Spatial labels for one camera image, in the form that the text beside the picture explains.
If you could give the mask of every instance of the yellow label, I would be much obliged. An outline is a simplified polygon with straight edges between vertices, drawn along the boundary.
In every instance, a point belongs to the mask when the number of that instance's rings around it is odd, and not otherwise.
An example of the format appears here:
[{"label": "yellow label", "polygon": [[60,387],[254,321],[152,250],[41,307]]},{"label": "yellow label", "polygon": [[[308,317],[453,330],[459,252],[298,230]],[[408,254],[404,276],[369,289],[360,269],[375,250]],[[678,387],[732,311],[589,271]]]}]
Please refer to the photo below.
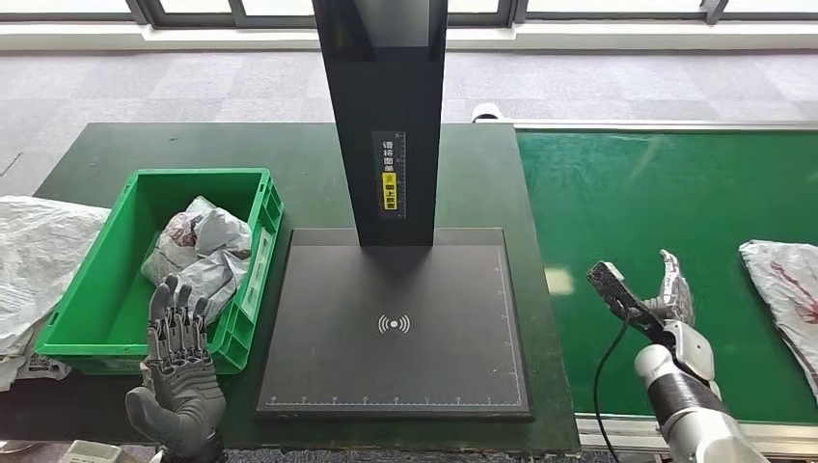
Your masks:
[{"label": "yellow label", "polygon": [[381,173],[384,189],[384,209],[397,210],[397,175],[394,172]]}]

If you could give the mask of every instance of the green plastic crate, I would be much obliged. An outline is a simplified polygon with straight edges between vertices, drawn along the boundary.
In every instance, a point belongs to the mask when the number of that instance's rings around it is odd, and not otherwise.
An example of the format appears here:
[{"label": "green plastic crate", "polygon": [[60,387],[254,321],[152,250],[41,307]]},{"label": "green plastic crate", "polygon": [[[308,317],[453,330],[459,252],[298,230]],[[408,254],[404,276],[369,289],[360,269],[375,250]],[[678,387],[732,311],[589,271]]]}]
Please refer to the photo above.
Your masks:
[{"label": "green plastic crate", "polygon": [[204,196],[250,225],[250,270],[208,327],[219,374],[247,364],[283,206],[266,169],[142,170],[129,179],[105,226],[37,339],[36,351],[86,374],[132,374],[148,353],[153,284],[140,266],[176,213]]}]

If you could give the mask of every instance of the black platform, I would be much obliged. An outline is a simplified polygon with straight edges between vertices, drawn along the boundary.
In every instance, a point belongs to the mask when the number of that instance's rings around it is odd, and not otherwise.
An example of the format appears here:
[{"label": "black platform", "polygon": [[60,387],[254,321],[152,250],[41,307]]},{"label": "black platform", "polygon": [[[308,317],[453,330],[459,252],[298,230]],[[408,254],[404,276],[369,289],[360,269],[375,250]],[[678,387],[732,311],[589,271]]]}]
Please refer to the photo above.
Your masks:
[{"label": "black platform", "polygon": [[257,412],[529,417],[512,295],[500,229],[431,248],[296,230]]}]

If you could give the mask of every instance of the white plastic bag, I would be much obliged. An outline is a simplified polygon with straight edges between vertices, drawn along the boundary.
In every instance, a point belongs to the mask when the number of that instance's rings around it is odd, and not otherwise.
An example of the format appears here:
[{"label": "white plastic bag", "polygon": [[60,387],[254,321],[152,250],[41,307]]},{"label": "white plastic bag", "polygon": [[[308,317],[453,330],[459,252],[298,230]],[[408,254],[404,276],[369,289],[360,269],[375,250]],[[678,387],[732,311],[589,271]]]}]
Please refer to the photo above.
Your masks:
[{"label": "white plastic bag", "polygon": [[[0,391],[32,357],[38,323],[60,302],[108,213],[80,204],[0,197]],[[44,376],[68,373],[49,362],[59,371]]]},{"label": "white plastic bag", "polygon": [[208,298],[204,321],[210,324],[235,294],[250,266],[250,226],[203,197],[175,215],[159,234],[142,265],[142,274],[159,286],[168,275],[190,285],[191,309]]},{"label": "white plastic bag", "polygon": [[739,252],[818,400],[818,247],[753,240]]}]

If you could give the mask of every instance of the black cable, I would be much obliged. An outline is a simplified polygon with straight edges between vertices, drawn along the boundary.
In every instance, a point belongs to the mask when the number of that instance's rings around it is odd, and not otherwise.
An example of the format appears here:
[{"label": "black cable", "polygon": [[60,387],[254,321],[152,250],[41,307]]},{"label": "black cable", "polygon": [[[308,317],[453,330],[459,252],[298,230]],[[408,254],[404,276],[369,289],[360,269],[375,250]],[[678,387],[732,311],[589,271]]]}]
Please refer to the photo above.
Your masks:
[{"label": "black cable", "polygon": [[608,357],[611,357],[611,354],[614,353],[614,349],[619,345],[619,342],[622,340],[622,337],[625,336],[625,332],[628,329],[631,313],[627,308],[625,308],[624,312],[625,317],[622,319],[622,328],[619,329],[619,334],[616,335],[616,338],[611,342],[611,346],[608,347],[605,355],[602,356],[602,359],[599,361],[599,367],[596,368],[596,374],[593,376],[593,412],[596,414],[596,422],[599,423],[599,432],[602,433],[602,438],[605,439],[605,445],[608,446],[608,451],[616,463],[619,463],[619,457],[616,456],[616,452],[614,452],[614,446],[611,445],[611,440],[608,439],[608,433],[605,432],[605,425],[602,424],[602,416],[599,414],[599,377],[602,375],[602,367],[605,366]]}]

